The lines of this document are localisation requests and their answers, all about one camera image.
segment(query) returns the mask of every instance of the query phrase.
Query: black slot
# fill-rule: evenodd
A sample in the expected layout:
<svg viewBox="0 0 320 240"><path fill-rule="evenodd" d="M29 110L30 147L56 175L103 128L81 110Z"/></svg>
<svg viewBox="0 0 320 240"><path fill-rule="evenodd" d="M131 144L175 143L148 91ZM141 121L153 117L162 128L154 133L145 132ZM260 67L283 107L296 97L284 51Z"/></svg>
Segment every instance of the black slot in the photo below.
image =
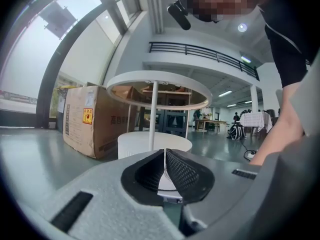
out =
<svg viewBox="0 0 320 240"><path fill-rule="evenodd" d="M243 178L247 178L247 179L250 179L250 180L254 180L256 178L256 176L257 176L255 173L242 171L242 170L239 170L239 169L233 170L232 174L240 176L240 177L243 177Z"/></svg>
<svg viewBox="0 0 320 240"><path fill-rule="evenodd" d="M67 233L77 218L86 208L93 195L86 192L79 192L67 205L53 218L52 225Z"/></svg>

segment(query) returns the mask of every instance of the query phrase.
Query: wooden table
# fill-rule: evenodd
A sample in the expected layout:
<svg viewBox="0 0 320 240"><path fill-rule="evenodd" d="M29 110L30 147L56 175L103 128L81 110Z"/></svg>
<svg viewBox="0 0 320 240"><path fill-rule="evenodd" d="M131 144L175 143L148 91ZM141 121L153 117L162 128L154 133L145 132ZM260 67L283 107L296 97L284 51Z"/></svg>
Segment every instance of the wooden table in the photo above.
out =
<svg viewBox="0 0 320 240"><path fill-rule="evenodd" d="M217 120L208 120L208 119L196 119L196 130L199 130L199 122L203 122L203 134L205 134L205 129L206 129L206 123L211 123L211 124L218 124L218 125L224 125L225 127L225 133L227 133L227 122L226 121L217 121Z"/></svg>

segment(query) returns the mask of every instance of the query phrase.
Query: gray floor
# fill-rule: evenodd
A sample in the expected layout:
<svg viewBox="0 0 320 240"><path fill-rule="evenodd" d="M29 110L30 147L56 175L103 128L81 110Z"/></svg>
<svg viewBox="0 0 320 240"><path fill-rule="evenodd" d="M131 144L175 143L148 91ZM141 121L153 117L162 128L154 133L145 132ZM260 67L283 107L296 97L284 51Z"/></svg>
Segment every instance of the gray floor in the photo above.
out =
<svg viewBox="0 0 320 240"><path fill-rule="evenodd" d="M247 163L245 148L225 135L190 129L188 139L195 155ZM244 141L248 149L258 149L261 142L256 137ZM64 143L56 130L0 129L1 172L14 197L31 208L86 170L116 158L116 154L103 160L86 157ZM168 213L174 211L170 207L165 206ZM179 215L173 214L172 220L178 220Z"/></svg>

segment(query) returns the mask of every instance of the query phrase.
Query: ceiling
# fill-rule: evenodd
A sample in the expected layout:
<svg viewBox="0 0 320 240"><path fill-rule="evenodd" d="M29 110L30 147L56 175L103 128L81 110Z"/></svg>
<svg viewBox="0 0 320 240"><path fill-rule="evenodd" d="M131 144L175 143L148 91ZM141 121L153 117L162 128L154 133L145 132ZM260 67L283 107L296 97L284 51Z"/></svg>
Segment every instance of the ceiling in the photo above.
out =
<svg viewBox="0 0 320 240"><path fill-rule="evenodd" d="M250 86L238 78L225 76L210 69L192 69L182 66L148 65L148 70L164 71L192 78L205 85L212 93L212 107L227 108L228 105L238 104L237 107L247 106L244 102L251 101ZM232 93L218 97L231 90ZM257 88L258 101L262 102L262 91Z"/></svg>
<svg viewBox="0 0 320 240"><path fill-rule="evenodd" d="M163 26L166 28L180 28L177 22L167 12L169 4L176 0L161 0L161 15ZM228 42L243 48L243 54L258 59L262 63L273 62L271 47L265 33L265 21L256 7L250 14L238 16L232 20L222 20L215 24L213 22L202 22L192 15L188 16L191 29L209 35L217 36ZM248 27L246 32L239 32L238 25L245 23Z"/></svg>

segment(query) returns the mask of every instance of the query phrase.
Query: warning label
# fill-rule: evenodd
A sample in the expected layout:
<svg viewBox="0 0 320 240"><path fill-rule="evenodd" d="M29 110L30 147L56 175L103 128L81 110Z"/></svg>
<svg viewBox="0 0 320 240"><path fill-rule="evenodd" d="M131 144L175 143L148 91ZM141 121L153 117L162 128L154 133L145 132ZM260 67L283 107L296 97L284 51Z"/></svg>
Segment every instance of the warning label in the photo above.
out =
<svg viewBox="0 0 320 240"><path fill-rule="evenodd" d="M84 108L83 109L83 119L82 122L85 124L92 125L92 108Z"/></svg>

